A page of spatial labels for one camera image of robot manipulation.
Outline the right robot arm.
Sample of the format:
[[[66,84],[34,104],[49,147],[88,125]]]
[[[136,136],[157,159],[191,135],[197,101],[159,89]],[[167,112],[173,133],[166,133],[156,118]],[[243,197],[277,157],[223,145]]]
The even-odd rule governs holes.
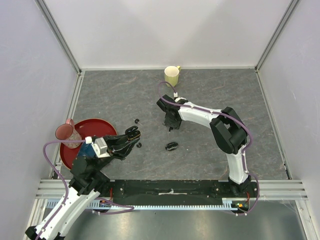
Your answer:
[[[174,99],[164,95],[156,104],[165,113],[164,125],[172,130],[178,130],[187,121],[212,131],[217,146],[227,157],[229,191],[233,196],[240,197],[255,188],[246,162],[247,142],[252,136],[233,108],[201,107],[177,94]]]

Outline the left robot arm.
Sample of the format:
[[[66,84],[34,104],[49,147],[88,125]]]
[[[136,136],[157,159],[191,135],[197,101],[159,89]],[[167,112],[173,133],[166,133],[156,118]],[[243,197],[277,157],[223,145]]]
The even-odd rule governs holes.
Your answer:
[[[101,172],[112,160],[124,160],[140,140],[138,130],[123,135],[87,136],[72,140],[90,147],[93,156],[78,155],[72,162],[69,183],[63,181],[64,194],[49,215],[38,225],[30,226],[25,234],[30,240],[63,240],[73,223],[96,198],[106,196],[111,180]]]

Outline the black glossy charging case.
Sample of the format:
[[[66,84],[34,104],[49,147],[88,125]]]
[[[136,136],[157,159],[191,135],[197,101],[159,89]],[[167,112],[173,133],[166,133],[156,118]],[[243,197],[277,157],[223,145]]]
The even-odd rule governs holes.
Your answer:
[[[137,126],[131,126],[125,130],[125,135],[128,141],[135,140],[141,136],[141,132],[138,130]]]

